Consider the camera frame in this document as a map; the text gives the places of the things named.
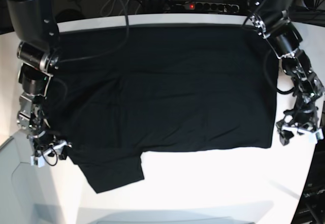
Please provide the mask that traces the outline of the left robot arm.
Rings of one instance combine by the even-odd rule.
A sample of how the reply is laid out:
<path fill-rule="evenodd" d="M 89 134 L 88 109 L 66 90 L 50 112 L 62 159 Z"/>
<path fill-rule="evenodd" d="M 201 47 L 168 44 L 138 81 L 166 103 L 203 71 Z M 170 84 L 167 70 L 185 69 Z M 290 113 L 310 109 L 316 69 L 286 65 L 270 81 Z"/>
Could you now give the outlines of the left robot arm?
<path fill-rule="evenodd" d="M 318 125 L 316 101 L 323 97 L 324 86 L 314 72 L 307 54 L 300 48 L 302 37 L 289 17 L 289 8 L 295 0 L 248 0 L 250 9 L 246 20 L 250 20 L 256 32 L 270 46 L 265 55 L 271 53 L 281 61 L 284 73 L 290 76 L 293 88 L 283 91 L 277 88 L 268 73 L 264 75 L 269 85 L 279 94 L 296 97 L 292 109 L 284 111 L 285 118 L 276 122 L 276 129 L 282 145 L 287 145 L 294 135 L 307 135 L 310 142 L 317 144 L 323 140 L 322 129 Z"/>

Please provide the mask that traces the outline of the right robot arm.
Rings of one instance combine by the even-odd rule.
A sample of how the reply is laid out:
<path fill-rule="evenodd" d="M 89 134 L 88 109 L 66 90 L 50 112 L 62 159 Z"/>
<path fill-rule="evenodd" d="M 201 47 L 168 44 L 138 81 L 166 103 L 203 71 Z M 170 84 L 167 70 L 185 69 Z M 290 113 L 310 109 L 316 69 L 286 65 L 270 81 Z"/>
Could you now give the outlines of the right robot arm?
<path fill-rule="evenodd" d="M 33 149 L 32 166 L 66 159 L 69 143 L 53 131 L 42 108 L 53 70 L 60 59 L 60 34 L 53 14 L 52 0 L 7 0 L 13 29 L 20 39 L 17 57 L 21 60 L 18 82 L 23 93 L 19 97 L 17 124 L 25 131 Z"/>

